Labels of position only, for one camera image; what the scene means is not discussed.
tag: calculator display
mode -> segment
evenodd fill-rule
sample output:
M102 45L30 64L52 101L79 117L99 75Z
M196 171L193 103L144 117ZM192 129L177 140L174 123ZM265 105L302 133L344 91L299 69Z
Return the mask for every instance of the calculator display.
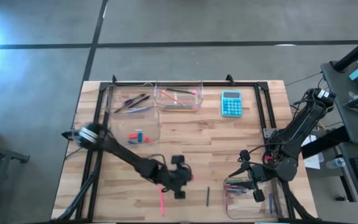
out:
M223 93L223 97L225 97L225 98L238 98L238 97L240 97L240 93L225 92L225 93Z

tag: wooden tabletop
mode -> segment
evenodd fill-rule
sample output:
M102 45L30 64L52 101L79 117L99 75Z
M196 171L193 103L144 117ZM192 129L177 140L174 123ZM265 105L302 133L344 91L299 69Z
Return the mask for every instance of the wooden tabletop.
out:
M292 119L291 110L281 80L267 81L278 128L284 128ZM92 122L100 82L84 82L75 117L75 128ZM221 115L221 92L242 92L243 115L225 118ZM265 117L268 118L265 106ZM165 216L161 215L158 187L144 180L131 166L116 156L104 153L94 222L252 222L274 221L270 214L261 212L265 204L255 203L252 195L245 200L247 219L230 219L224 209L223 180L240 167L239 151L263 144L255 92L251 87L204 87L204 101L197 113L159 112L161 135L158 143L141 144L128 148L144 157L163 154L168 163L172 155L183 154L192 168L194 181L183 187L186 199L175 200L173 192L164 194ZM78 146L69 143L67 153ZM251 155L251 161L260 162L264 148ZM64 163L52 218L58 217L78 193L83 175L86 150L80 150ZM306 210L316 215L313 196L303 160L300 155L298 173L290 186ZM210 187L209 206L206 192ZM86 196L89 200L90 190ZM83 215L86 215L85 203Z

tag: clear plastic bin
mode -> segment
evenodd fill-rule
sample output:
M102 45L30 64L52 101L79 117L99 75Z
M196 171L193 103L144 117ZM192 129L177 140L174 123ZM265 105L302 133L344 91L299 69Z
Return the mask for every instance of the clear plastic bin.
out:
M258 183L258 188L263 191L265 196L263 202L255 201L252 194L254 190L231 185L232 183L248 180L247 177L230 177L224 181L224 204L229 218L234 220L243 218L278 218L286 215L287 210L282 190L279 186L273 189L275 185L272 184L272 181Z
M109 129L122 145L152 143L160 138L158 110L152 108L141 113L116 113L109 117Z
M111 85L107 91L108 128L119 144L152 143L160 138L160 118L158 110L154 108L153 84ZM146 96L149 96L146 100L131 107Z
M197 112L203 98L202 81L178 86L155 83L154 100L162 111Z
M111 116L115 116L118 113L131 113L131 110L139 110L136 113L144 112L154 106L154 90L151 83L133 86L110 85L107 92L109 93L109 105L107 108ZM146 96L149 96L146 100L132 106Z

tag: concrete floor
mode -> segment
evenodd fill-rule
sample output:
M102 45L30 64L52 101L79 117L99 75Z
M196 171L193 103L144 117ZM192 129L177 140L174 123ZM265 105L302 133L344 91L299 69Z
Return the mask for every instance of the concrete floor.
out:
M101 6L102 0L0 0L0 45L90 44ZM358 0L109 0L99 43L281 40L358 40ZM67 146L60 133L73 122L90 54L64 47L0 49L0 145L31 155L24 166L12 163L0 193L0 223L50 218ZM98 49L88 75L222 80L230 73L235 79L290 83L354 47ZM288 86L290 102L320 78ZM337 121L332 112L323 123ZM319 217L358 223L358 203L333 200L343 194L339 178L308 172Z

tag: water bottle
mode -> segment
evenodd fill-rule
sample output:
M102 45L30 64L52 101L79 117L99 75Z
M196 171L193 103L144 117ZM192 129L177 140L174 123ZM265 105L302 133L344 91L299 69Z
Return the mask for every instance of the water bottle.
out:
M346 166L343 158L336 158L326 163L328 169L337 169Z

